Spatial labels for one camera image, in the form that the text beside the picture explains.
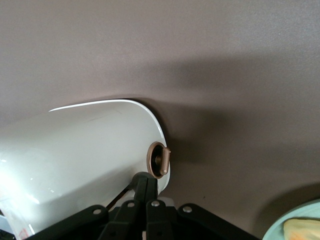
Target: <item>black bracket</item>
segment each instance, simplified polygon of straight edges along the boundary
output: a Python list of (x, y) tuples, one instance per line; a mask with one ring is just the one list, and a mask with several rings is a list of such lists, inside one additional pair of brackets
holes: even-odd
[(167, 206), (158, 199), (157, 179), (147, 172), (137, 173), (128, 188), (134, 198), (121, 207), (88, 207), (28, 239), (142, 240), (145, 232), (147, 240), (258, 240), (196, 204)]

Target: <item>gray wall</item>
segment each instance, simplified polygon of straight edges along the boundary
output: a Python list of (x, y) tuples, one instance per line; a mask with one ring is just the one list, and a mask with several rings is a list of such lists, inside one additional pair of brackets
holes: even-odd
[(262, 237), (320, 196), (320, 1), (0, 1), (0, 126), (132, 98), (172, 150), (163, 195)]

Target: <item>light green plate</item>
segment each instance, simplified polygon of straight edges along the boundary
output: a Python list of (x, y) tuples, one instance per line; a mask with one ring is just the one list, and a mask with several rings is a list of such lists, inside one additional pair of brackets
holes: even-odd
[(296, 218), (320, 220), (320, 199), (302, 204), (284, 214), (269, 228), (262, 240), (284, 240), (284, 222)]

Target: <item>white plastic housing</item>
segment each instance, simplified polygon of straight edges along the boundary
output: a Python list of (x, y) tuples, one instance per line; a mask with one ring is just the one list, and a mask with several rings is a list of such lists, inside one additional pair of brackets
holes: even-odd
[[(54, 109), (0, 130), (0, 209), (25, 239), (94, 204), (107, 205), (147, 172), (155, 116), (131, 100)], [(158, 180), (161, 192), (170, 172)]]

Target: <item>screw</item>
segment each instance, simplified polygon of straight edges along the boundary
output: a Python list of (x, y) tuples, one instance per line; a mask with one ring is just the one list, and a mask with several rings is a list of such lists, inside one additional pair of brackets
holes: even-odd
[(98, 214), (100, 214), (101, 212), (102, 212), (102, 210), (98, 208), (98, 209), (96, 209), (96, 210), (93, 211), (93, 214), (94, 214), (94, 215), (98, 215)]
[(185, 207), (183, 207), (183, 209), (182, 209), (185, 213), (187, 213), (187, 214), (189, 214), (189, 213), (191, 213), (192, 212), (192, 208), (191, 207), (189, 207), (189, 206), (185, 206)]
[(158, 201), (153, 201), (153, 202), (151, 203), (151, 206), (153, 206), (153, 207), (158, 207), (158, 206), (160, 206), (160, 202), (158, 202)]
[(128, 206), (128, 208), (132, 208), (132, 207), (135, 206), (135, 203), (134, 202), (129, 202), (127, 206)]

